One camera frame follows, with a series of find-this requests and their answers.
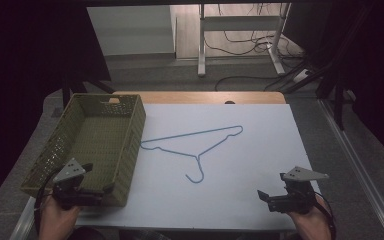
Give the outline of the white cabinet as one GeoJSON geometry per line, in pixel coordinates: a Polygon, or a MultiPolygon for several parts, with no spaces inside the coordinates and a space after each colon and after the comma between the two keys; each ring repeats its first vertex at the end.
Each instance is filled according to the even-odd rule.
{"type": "Polygon", "coordinates": [[[168,5],[88,7],[105,56],[165,54],[175,50],[168,5]]]}

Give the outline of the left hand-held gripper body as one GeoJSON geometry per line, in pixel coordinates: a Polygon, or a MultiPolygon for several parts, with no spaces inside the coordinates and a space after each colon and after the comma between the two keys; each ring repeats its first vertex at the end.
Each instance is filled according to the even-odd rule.
{"type": "Polygon", "coordinates": [[[52,196],[64,210],[73,206],[99,206],[103,198],[102,191],[88,190],[81,187],[86,172],[75,158],[53,178],[52,196]]]}

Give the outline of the white table mat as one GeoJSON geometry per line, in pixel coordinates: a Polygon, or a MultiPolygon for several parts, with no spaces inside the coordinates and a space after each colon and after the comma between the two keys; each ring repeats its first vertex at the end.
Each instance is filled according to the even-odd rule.
{"type": "Polygon", "coordinates": [[[196,161],[140,149],[125,207],[85,209],[80,225],[164,230],[290,230],[291,220],[272,213],[257,191],[282,195],[279,173],[310,166],[287,104],[148,104],[142,141],[241,125],[196,161]]]}

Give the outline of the blue wire clothes hanger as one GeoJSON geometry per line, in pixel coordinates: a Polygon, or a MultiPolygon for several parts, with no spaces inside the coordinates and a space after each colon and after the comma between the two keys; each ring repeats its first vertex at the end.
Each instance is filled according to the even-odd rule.
{"type": "Polygon", "coordinates": [[[194,184],[199,184],[205,179],[201,158],[206,153],[223,144],[229,138],[240,135],[243,130],[244,128],[241,125],[234,125],[197,132],[189,132],[179,135],[143,140],[140,147],[144,150],[159,150],[194,159],[201,177],[199,179],[193,179],[186,174],[186,178],[194,184]]]}

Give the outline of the white power strip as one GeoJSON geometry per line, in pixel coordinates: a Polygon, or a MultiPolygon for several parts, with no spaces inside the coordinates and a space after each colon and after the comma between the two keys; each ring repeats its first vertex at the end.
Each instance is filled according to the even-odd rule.
{"type": "Polygon", "coordinates": [[[308,77],[311,74],[311,71],[308,69],[303,69],[300,73],[298,73],[294,78],[293,81],[295,83],[298,83],[308,77]]]}

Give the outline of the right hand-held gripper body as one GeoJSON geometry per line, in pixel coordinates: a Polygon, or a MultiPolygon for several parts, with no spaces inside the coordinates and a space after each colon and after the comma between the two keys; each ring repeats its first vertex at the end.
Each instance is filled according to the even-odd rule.
{"type": "Polygon", "coordinates": [[[271,212],[297,212],[306,214],[317,203],[311,182],[325,180],[328,174],[315,172],[303,167],[295,166],[285,174],[286,195],[270,196],[268,208],[271,212]]]}

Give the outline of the aluminium floor rail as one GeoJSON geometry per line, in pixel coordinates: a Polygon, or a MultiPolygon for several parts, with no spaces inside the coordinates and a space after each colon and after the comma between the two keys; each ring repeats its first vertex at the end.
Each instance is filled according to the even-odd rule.
{"type": "Polygon", "coordinates": [[[368,201],[370,202],[377,218],[379,219],[384,229],[384,197],[381,195],[380,191],[369,176],[369,173],[363,165],[363,162],[357,154],[346,132],[341,130],[339,125],[335,122],[333,110],[329,106],[329,102],[327,100],[318,100],[318,104],[323,111],[327,121],[329,122],[329,125],[334,132],[337,141],[339,142],[339,145],[344,151],[346,158],[356,175],[356,178],[360,182],[360,185],[362,186],[368,201]]]}

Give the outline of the person's right hand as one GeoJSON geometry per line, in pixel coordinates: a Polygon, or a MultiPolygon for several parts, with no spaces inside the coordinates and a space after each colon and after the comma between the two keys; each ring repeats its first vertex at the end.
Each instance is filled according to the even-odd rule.
{"type": "Polygon", "coordinates": [[[307,214],[289,212],[297,230],[298,238],[294,240],[332,240],[327,217],[316,207],[307,214]]]}

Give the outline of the black metal stand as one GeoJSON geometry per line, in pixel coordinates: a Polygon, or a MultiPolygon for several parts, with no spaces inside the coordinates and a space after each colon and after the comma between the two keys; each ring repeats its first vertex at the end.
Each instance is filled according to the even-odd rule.
{"type": "Polygon", "coordinates": [[[346,53],[335,56],[316,90],[316,95],[320,99],[326,99],[331,93],[334,93],[333,119],[340,130],[344,129],[343,105],[345,103],[344,92],[349,86],[347,73],[347,64],[349,62],[346,53]]]}

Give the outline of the green plastic basket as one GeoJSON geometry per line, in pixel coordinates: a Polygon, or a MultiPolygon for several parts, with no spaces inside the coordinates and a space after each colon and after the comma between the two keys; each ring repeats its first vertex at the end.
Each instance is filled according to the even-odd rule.
{"type": "Polygon", "coordinates": [[[137,161],[146,113],[138,94],[75,94],[52,135],[27,173],[21,190],[34,197],[51,172],[75,158],[81,165],[92,163],[81,187],[102,191],[104,206],[127,204],[137,161]]]}

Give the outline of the person's left hand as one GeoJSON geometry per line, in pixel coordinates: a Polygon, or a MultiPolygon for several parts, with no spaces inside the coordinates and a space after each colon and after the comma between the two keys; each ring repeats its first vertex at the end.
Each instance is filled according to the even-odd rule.
{"type": "Polygon", "coordinates": [[[48,196],[41,207],[39,240],[67,240],[80,211],[79,206],[64,210],[52,196],[48,196]]]}

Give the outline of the white metal desk frame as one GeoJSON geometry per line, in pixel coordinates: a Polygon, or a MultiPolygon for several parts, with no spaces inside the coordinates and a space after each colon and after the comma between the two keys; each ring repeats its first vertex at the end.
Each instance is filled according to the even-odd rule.
{"type": "Polygon", "coordinates": [[[199,53],[198,76],[206,74],[205,33],[214,31],[272,31],[274,39],[267,44],[268,54],[278,75],[286,72],[278,56],[278,43],[283,32],[290,4],[286,3],[280,8],[278,16],[205,16],[205,5],[199,7],[199,53]]]}

